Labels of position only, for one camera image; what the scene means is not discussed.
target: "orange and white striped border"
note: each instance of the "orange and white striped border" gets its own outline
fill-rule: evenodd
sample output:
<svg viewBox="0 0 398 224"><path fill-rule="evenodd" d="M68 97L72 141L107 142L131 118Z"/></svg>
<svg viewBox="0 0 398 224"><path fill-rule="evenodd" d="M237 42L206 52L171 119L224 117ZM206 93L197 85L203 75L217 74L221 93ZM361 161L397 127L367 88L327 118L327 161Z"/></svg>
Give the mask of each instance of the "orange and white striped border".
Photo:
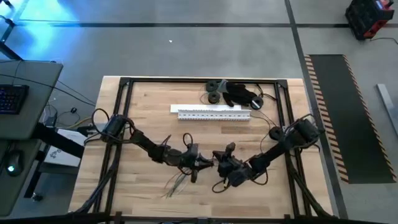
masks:
<svg viewBox="0 0 398 224"><path fill-rule="evenodd" d="M356 81L356 78L355 78L355 76L354 76L353 70L351 69L351 67L350 67L350 65L349 65L349 63L348 63L347 57L346 57L345 55L343 55L343 58L344 58L344 60L346 61L349 74L351 75L351 78L353 79L354 86L355 86L355 88L356 88L356 91L358 92L358 95L359 95L360 99L361 99L362 105L363 105L363 107L364 107L364 109L365 109L365 113L366 113L366 115L368 116L368 120L369 120L369 122L371 123L371 126L372 126L372 128L373 128L374 134L376 135L376 138L377 138L377 140L379 141L379 145L380 145L380 148L381 148L381 152L383 153L384 159L386 160L387 165L388 165L388 167L389 167L389 169L390 169L390 172L391 172L391 175L392 175L392 179L393 179L395 182L397 182L397 176L395 175L394 169L392 168L392 165L391 165L391 162L390 162L390 160L388 159L387 152L386 152L386 148L383 146L383 143L381 142L380 135L379 135L379 133L377 132L376 126L374 125L373 119L372 119L372 117L371 117L371 115L370 115L370 113L369 113L368 106L366 105L365 101L363 100L362 93L361 93L361 90L359 89L358 82Z"/></svg>
<svg viewBox="0 0 398 224"><path fill-rule="evenodd" d="M305 55L305 64L308 69L308 74L310 75L311 84L315 93L315 98L317 99L320 116L325 127L325 133L328 138L329 147L331 149L333 157L335 158L336 166L340 174L340 179L348 184L348 175L346 167L344 165L343 156L341 155L337 137L335 136L335 131L329 117L328 108L326 107L326 103L323 100L323 94L319 86L317 74L315 73L315 69L313 68L313 63L309 55Z"/></svg>

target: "gray desk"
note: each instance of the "gray desk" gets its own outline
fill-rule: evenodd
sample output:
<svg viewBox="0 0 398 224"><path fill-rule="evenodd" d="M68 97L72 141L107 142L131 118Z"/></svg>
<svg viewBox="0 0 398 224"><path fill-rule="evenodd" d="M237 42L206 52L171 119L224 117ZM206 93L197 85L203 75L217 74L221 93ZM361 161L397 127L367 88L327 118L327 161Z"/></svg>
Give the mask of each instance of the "gray desk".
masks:
<svg viewBox="0 0 398 224"><path fill-rule="evenodd" d="M26 78L55 86L63 65L49 62L0 61L0 74ZM29 85L29 94L19 115L0 116L0 138L29 139L35 129L43 108L47 104L52 88L40 84L0 76L0 83Z"/></svg>
<svg viewBox="0 0 398 224"><path fill-rule="evenodd" d="M16 75L17 77L27 78L50 86L54 86L57 82L62 67L63 65L49 62L2 63L0 61L1 74ZM2 170L0 174L0 216L9 215L11 212L30 171L30 167L35 161L42 141L29 138L52 92L52 89L46 86L0 76L0 83L12 82L16 85L29 85L29 95L20 115L0 115L0 136L9 139L26 139L16 142L16 147L24 152L24 171L18 177L10 177L6 171ZM0 140L0 158L4 155L7 144L7 140Z"/></svg>

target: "keyboard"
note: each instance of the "keyboard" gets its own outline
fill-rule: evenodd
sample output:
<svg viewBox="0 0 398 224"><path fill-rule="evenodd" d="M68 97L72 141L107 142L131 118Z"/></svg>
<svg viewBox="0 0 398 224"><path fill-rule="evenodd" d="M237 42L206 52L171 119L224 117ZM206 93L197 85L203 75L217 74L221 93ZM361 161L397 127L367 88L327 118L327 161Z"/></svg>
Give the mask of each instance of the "keyboard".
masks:
<svg viewBox="0 0 398 224"><path fill-rule="evenodd" d="M28 89L27 85L0 85L0 114L19 114Z"/></svg>

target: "black glove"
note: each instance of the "black glove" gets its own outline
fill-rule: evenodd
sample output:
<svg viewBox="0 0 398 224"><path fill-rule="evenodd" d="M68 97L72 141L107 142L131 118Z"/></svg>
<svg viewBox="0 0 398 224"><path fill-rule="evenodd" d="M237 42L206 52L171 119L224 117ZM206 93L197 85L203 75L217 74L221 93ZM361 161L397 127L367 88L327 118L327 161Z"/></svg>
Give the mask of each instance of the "black glove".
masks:
<svg viewBox="0 0 398 224"><path fill-rule="evenodd" d="M235 84L232 82L226 83L227 93L223 93L224 100L228 106L234 106L235 102L242 106L249 106L252 99L257 95L246 89L243 84Z"/></svg>

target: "white strip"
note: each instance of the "white strip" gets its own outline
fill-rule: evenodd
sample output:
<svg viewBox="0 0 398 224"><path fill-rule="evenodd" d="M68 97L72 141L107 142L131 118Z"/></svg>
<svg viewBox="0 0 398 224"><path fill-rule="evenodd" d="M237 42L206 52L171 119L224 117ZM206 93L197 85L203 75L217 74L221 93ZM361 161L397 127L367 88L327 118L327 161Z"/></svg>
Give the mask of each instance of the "white strip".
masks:
<svg viewBox="0 0 398 224"><path fill-rule="evenodd" d="M249 121L251 110L179 110L178 119Z"/></svg>
<svg viewBox="0 0 398 224"><path fill-rule="evenodd" d="M241 105L230 107L228 105L170 105L171 113L178 113L179 110L241 110Z"/></svg>

